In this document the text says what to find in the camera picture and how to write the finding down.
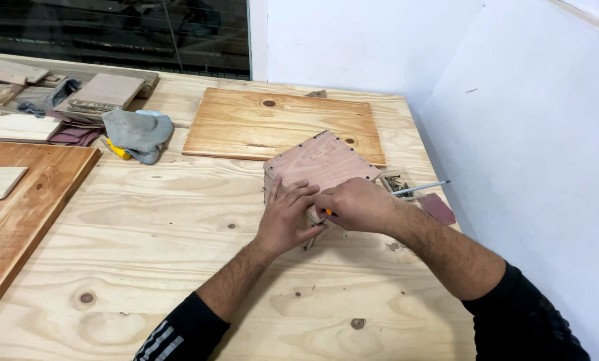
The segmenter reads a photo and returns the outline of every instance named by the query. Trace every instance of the black long-sleeve shirt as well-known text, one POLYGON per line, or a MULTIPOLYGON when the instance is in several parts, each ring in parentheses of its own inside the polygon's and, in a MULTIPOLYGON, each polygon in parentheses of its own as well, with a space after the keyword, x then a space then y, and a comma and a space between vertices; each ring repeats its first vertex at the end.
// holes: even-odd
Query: black long-sleeve shirt
MULTIPOLYGON (((463 305, 474 316, 478 361, 590 359, 567 320, 508 263, 492 291, 463 305)), ((229 327, 193 292, 151 333, 134 361, 206 360, 229 327)))

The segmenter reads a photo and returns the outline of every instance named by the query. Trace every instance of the hand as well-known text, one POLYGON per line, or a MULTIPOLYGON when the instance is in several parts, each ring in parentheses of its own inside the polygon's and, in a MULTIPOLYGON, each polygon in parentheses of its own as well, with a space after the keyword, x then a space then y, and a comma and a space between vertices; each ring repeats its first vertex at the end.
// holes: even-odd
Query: hand
POLYGON ((396 223, 392 219, 399 207, 395 196, 360 177, 322 191, 315 200, 320 217, 347 231, 389 234, 389 228, 396 223))
POLYGON ((309 186, 309 182, 304 179, 279 192, 280 184, 281 176, 278 175, 266 201, 259 231, 253 240, 254 244, 261 246, 262 250, 269 252, 273 258, 328 228, 326 224, 318 224, 308 229, 298 229, 296 226, 297 219, 306 207, 315 203, 315 193, 319 192, 319 185, 309 186))

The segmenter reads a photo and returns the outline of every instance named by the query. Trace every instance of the hairy forearm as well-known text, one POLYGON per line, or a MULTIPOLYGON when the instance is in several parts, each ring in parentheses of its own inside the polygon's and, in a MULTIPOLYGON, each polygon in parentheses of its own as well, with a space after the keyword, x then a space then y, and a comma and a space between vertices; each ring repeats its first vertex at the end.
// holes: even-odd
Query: hairy forearm
POLYGON ((255 239, 202 284, 197 294, 215 315, 230 323, 248 292, 274 259, 274 255, 255 239))
POLYGON ((388 234, 426 263, 445 288, 461 300, 486 295, 502 279, 502 257, 423 210, 396 201, 388 234))

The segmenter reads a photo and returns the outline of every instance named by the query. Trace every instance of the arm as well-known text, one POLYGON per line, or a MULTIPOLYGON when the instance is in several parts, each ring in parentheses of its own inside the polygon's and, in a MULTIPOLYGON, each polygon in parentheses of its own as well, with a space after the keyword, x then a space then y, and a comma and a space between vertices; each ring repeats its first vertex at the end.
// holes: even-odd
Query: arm
POLYGON ((475 316, 481 357, 589 359, 568 322, 519 269, 423 210, 361 178, 324 190, 316 208, 347 230, 387 234, 413 250, 475 316))
POLYGON ((257 235, 222 269, 177 306, 135 354, 135 361, 205 360, 230 327, 235 312, 263 271, 279 255, 328 226, 296 228, 320 187, 301 181, 279 192, 281 176, 266 203, 257 235))

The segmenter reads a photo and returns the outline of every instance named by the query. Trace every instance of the left hand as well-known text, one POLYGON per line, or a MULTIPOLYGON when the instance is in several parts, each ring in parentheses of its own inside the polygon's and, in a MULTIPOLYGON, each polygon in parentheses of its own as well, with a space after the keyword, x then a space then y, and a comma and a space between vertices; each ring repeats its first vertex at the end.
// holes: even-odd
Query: left hand
POLYGON ((262 250, 273 258, 328 228, 326 224, 318 224, 308 229, 298 229, 296 226, 297 219, 306 207, 315 203, 315 193, 320 191, 319 185, 309 186, 309 182, 304 179, 279 192, 280 184, 281 176, 278 175, 266 201, 259 231, 253 240, 253 243, 261 246, 262 250))

